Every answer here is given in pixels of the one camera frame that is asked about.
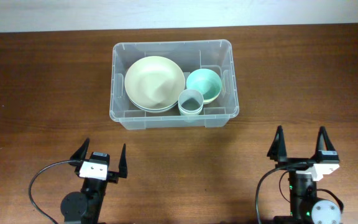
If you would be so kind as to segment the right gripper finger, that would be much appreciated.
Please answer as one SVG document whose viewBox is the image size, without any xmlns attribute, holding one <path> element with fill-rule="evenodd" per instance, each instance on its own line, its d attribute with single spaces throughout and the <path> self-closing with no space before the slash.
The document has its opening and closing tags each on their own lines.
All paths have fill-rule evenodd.
<svg viewBox="0 0 358 224">
<path fill-rule="evenodd" d="M 324 126 L 319 128 L 314 159 L 316 161 L 336 161 L 336 150 Z"/>
<path fill-rule="evenodd" d="M 288 160 L 283 128 L 277 127 L 272 145 L 268 150 L 267 157 L 275 162 L 286 162 Z"/>
</svg>

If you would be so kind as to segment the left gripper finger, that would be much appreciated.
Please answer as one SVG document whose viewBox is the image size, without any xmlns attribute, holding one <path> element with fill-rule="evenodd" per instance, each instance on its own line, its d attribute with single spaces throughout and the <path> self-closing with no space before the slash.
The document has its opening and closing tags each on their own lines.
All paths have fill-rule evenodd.
<svg viewBox="0 0 358 224">
<path fill-rule="evenodd" d="M 119 178 L 126 179 L 128 175 L 127 160 L 126 160 L 126 144 L 123 144 L 118 168 L 119 168 L 119 172 L 118 172 Z"/>
<path fill-rule="evenodd" d="M 70 157 L 69 165 L 80 165 L 82 162 L 85 161 L 89 143 L 90 143 L 90 139 L 86 138 L 84 143 L 80 146 L 80 148 L 77 149 Z"/>
</svg>

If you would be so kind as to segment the beige bowl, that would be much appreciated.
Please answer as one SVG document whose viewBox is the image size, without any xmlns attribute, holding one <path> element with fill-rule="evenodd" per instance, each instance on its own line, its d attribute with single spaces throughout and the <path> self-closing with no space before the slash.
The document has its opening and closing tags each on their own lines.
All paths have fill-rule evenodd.
<svg viewBox="0 0 358 224">
<path fill-rule="evenodd" d="M 178 103 L 179 95 L 168 96 L 168 97 L 159 97 L 159 96 L 140 96 L 136 95 L 135 98 L 129 97 L 131 103 L 139 108 L 140 110 L 149 112 L 149 113 L 163 113 L 170 109 Z"/>
<path fill-rule="evenodd" d="M 178 101 L 185 89 L 185 76 L 174 61 L 148 56 L 129 67 L 124 86 L 136 105 L 148 110 L 162 110 Z"/>
</svg>

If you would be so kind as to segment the cream white cup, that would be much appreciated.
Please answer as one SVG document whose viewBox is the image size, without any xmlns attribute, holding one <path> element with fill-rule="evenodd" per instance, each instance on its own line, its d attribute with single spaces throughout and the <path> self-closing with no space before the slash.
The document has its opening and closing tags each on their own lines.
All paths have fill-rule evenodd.
<svg viewBox="0 0 358 224">
<path fill-rule="evenodd" d="M 200 114 L 203 107 L 199 107 L 196 110 L 186 110 L 185 108 L 182 108 L 181 106 L 179 106 L 178 109 L 182 116 L 193 116 L 193 115 Z"/>
</svg>

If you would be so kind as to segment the white small bowl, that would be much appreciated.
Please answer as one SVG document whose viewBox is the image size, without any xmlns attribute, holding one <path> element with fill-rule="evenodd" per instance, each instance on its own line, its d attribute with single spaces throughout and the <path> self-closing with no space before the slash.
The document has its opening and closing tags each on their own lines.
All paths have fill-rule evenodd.
<svg viewBox="0 0 358 224">
<path fill-rule="evenodd" d="M 203 104 L 204 105 L 207 105 L 207 104 L 210 104 L 210 103 L 212 103 L 214 100 L 216 100 L 218 98 L 218 95 L 216 95 L 216 96 L 214 96 L 214 97 L 212 97 L 212 98 L 209 98 L 209 99 L 204 99 L 204 101 L 203 101 Z"/>
</svg>

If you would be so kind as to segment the grey translucent cup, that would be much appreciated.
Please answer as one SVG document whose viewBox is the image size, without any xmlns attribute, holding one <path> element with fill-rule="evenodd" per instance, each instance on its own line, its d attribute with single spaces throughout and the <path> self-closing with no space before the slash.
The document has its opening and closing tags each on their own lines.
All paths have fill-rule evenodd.
<svg viewBox="0 0 358 224">
<path fill-rule="evenodd" d="M 198 90 L 186 89 L 178 97 L 178 106 L 186 110 L 196 110 L 203 107 L 203 95 Z"/>
</svg>

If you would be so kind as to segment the mint green small bowl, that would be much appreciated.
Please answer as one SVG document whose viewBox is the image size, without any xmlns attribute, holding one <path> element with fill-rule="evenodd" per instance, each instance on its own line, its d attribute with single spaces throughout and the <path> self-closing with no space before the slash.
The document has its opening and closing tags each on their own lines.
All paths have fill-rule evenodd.
<svg viewBox="0 0 358 224">
<path fill-rule="evenodd" d="M 223 83 L 216 72 L 207 68 L 201 68 L 189 74 L 186 79 L 186 88 L 198 90 L 204 99 L 209 99 L 216 95 L 219 96 Z"/>
</svg>

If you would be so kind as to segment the mint green cup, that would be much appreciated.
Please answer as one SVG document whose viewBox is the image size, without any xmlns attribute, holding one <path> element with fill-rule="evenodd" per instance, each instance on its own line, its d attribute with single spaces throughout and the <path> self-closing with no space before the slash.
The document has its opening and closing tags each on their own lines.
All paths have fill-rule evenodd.
<svg viewBox="0 0 358 224">
<path fill-rule="evenodd" d="M 196 116 L 201 113 L 201 110 L 198 111 L 187 111 L 187 110 L 180 110 L 180 114 L 182 116 Z"/>
</svg>

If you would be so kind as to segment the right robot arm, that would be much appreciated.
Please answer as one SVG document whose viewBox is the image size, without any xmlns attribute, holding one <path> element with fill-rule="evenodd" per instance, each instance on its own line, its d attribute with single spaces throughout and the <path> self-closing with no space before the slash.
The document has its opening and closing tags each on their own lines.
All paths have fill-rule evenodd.
<svg viewBox="0 0 358 224">
<path fill-rule="evenodd" d="M 275 133 L 267 157 L 275 161 L 276 168 L 289 174 L 290 215 L 275 216 L 274 223 L 340 223 L 344 204 L 331 191 L 335 201 L 319 198 L 317 182 L 325 175 L 339 168 L 339 156 L 325 127 L 320 127 L 316 149 L 310 158 L 288 157 L 285 147 L 283 128 Z"/>
</svg>

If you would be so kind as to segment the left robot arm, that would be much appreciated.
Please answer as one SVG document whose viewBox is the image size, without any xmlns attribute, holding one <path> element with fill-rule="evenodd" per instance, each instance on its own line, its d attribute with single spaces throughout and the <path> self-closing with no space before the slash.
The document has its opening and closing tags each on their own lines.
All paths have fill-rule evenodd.
<svg viewBox="0 0 358 224">
<path fill-rule="evenodd" d="M 118 171 L 109 170 L 110 155 L 92 152 L 86 158 L 90 140 L 87 138 L 81 147 L 70 157 L 69 165 L 75 167 L 75 174 L 83 179 L 79 192 L 67 194 L 60 205 L 65 223 L 97 223 L 101 213 L 108 183 L 118 183 L 128 175 L 126 147 L 122 147 Z"/>
</svg>

